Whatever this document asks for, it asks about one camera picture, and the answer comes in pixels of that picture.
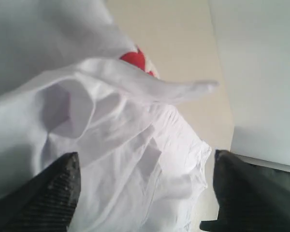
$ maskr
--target beige wall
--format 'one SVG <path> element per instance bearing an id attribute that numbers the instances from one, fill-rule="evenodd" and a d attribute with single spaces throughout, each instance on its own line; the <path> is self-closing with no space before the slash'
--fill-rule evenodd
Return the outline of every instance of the beige wall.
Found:
<path id="1" fill-rule="evenodd" d="M 233 121 L 222 79 L 206 0 L 109 0 L 121 28 L 150 56 L 160 77 L 169 81 L 215 79 L 213 94 L 178 108 L 197 134 L 213 149 L 230 149 Z M 201 195 L 195 228 L 201 219 L 216 219 L 212 189 L 213 157 L 206 164 L 209 188 Z"/>

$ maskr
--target white surface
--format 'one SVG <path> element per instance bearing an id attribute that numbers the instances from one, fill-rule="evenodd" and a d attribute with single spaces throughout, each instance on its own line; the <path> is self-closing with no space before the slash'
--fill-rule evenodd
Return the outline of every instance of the white surface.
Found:
<path id="1" fill-rule="evenodd" d="M 89 9 L 79 2 L 47 5 L 43 16 L 63 13 L 52 23 L 39 14 L 41 5 L 34 4 L 38 2 L 10 7 L 0 1 L 0 23 L 10 33 L 5 39 L 0 29 L 0 73 L 4 74 L 4 80 L 0 79 L 0 197 L 61 154 L 78 151 L 82 192 L 70 231 L 126 232 L 138 229 L 143 222 L 144 231 L 186 230 L 183 226 L 190 223 L 186 206 L 191 207 L 191 197 L 195 200 L 205 188 L 203 166 L 210 148 L 168 103 L 192 100 L 211 91 L 215 82 L 167 83 L 123 61 L 95 57 L 90 53 L 94 49 L 86 49 L 95 36 L 84 37 L 82 31 L 88 25 L 85 35 L 94 35 L 98 27 L 110 36 L 95 47 L 99 52 L 105 54 L 103 49 L 116 44 L 121 45 L 121 52 L 131 48 L 131 42 L 124 42 L 118 30 L 108 30 L 111 20 L 94 20 L 95 16 L 105 17 L 101 8 L 95 9 L 98 1 L 90 8 L 98 13 L 88 12 L 90 17 L 78 17 Z M 80 23 L 77 31 L 69 28 L 69 34 L 53 34 L 56 20 L 63 16 L 67 22 Z M 43 37 L 26 36 L 40 30 Z M 51 61 L 52 68 L 81 62 L 30 76 L 30 72 L 44 71 L 45 63 L 36 62 L 28 71 L 27 61 L 37 54 L 26 50 L 19 38 L 46 55 L 40 58 L 48 58 L 45 61 Z M 65 42 L 72 42 L 74 52 Z M 9 43 L 14 44 L 14 50 L 5 47 Z M 15 50 L 24 56 L 18 57 Z M 8 64 L 15 66 L 9 69 Z M 10 78 L 14 78 L 13 85 L 6 89 L 4 84 Z"/>
<path id="2" fill-rule="evenodd" d="M 210 0 L 232 152 L 290 165 L 290 0 Z"/>
<path id="3" fill-rule="evenodd" d="M 220 87 L 198 101 L 179 105 L 197 134 L 214 149 L 230 149 L 233 120 L 218 59 L 207 0 L 108 0 L 116 22 L 149 55 L 168 81 L 215 79 Z M 217 219 L 212 188 L 214 158 L 205 165 L 209 188 L 195 205 L 191 224 Z"/>

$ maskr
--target white fabric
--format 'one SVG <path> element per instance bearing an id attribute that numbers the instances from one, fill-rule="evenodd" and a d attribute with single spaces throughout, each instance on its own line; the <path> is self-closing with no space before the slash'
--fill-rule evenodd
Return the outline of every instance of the white fabric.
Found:
<path id="1" fill-rule="evenodd" d="M 217 84 L 166 83 L 115 59 L 133 43 L 100 1 L 81 3 L 0 0 L 0 198 L 77 151 L 70 232 L 188 231 L 210 147 L 169 104 Z"/>

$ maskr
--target black object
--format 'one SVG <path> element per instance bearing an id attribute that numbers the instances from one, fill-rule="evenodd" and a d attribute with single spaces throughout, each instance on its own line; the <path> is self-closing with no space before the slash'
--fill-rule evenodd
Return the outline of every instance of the black object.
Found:
<path id="1" fill-rule="evenodd" d="M 216 151 L 214 190 L 218 220 L 202 221 L 209 232 L 290 232 L 290 192 L 228 151 Z"/>
<path id="2" fill-rule="evenodd" d="M 80 190 L 78 154 L 65 154 L 0 200 L 0 232 L 66 232 Z"/>

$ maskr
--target crumpled white fabric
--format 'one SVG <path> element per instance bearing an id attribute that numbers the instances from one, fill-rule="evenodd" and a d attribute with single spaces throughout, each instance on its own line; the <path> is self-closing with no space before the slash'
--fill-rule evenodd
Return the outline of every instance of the crumpled white fabric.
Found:
<path id="1" fill-rule="evenodd" d="M 189 227 L 210 147 L 170 104 L 217 84 L 157 80 L 132 49 L 99 0 L 0 0 L 0 198 L 77 151 L 70 232 Z"/>

